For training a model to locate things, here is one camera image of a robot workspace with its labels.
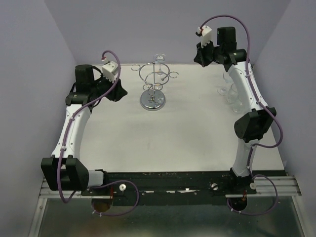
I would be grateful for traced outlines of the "clear wine glass front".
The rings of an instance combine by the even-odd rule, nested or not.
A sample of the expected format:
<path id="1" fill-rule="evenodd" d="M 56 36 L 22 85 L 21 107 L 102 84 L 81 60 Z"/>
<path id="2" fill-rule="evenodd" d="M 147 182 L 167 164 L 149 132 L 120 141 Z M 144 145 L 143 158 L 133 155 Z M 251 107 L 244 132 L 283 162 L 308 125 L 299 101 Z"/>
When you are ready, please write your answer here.
<path id="1" fill-rule="evenodd" d="M 231 105 L 231 109 L 234 113 L 236 114 L 241 114 L 244 112 L 244 105 L 243 103 L 239 100 L 239 99 L 236 99 L 232 105 Z"/>

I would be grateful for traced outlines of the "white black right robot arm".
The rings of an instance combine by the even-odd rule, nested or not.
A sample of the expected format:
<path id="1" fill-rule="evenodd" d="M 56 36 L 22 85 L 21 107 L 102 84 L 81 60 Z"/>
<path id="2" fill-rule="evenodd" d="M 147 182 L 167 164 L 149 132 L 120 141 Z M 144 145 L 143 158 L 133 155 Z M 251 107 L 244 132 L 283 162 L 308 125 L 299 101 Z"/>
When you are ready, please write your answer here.
<path id="1" fill-rule="evenodd" d="M 247 61 L 246 50 L 237 48 L 235 28 L 218 28 L 217 45 L 213 44 L 211 34 L 212 29 L 208 26 L 198 29 L 197 35 L 201 41 L 197 44 L 194 62 L 202 67 L 212 62 L 223 65 L 236 86 L 242 104 L 243 115 L 234 123 L 235 134 L 238 137 L 237 155 L 232 167 L 235 177 L 227 181 L 228 190 L 237 194 L 245 188 L 245 182 L 241 177 L 250 175 L 249 169 L 255 152 L 253 145 L 269 130 L 277 112 L 262 98 L 252 75 L 251 65 Z"/>

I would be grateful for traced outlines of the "ribbed clear wine glass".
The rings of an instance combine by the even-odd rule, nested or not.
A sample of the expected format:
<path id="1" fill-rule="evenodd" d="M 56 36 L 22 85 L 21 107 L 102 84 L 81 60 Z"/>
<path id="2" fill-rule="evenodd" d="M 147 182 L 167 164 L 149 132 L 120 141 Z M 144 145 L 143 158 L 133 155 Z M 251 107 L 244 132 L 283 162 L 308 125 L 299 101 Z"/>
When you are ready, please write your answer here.
<path id="1" fill-rule="evenodd" d="M 234 103 L 238 98 L 238 92 L 237 92 L 237 87 L 236 87 L 236 84 L 233 83 L 226 95 L 226 101 L 229 103 L 229 104 L 232 104 Z"/>

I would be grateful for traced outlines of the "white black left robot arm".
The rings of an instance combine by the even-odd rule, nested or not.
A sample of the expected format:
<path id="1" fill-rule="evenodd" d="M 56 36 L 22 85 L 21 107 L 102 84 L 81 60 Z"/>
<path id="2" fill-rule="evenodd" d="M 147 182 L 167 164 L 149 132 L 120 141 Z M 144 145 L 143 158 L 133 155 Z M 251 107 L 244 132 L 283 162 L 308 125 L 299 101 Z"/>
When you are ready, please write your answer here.
<path id="1" fill-rule="evenodd" d="M 41 169 L 52 191 L 84 191 L 90 187 L 99 194 L 109 191 L 103 170 L 88 170 L 80 161 L 79 153 L 85 126 L 95 105 L 105 95 L 117 102 L 127 91 L 115 82 L 118 65 L 114 61 L 101 68 L 77 65 L 76 81 L 67 95 L 66 117 L 59 141 L 49 158 L 43 158 Z"/>

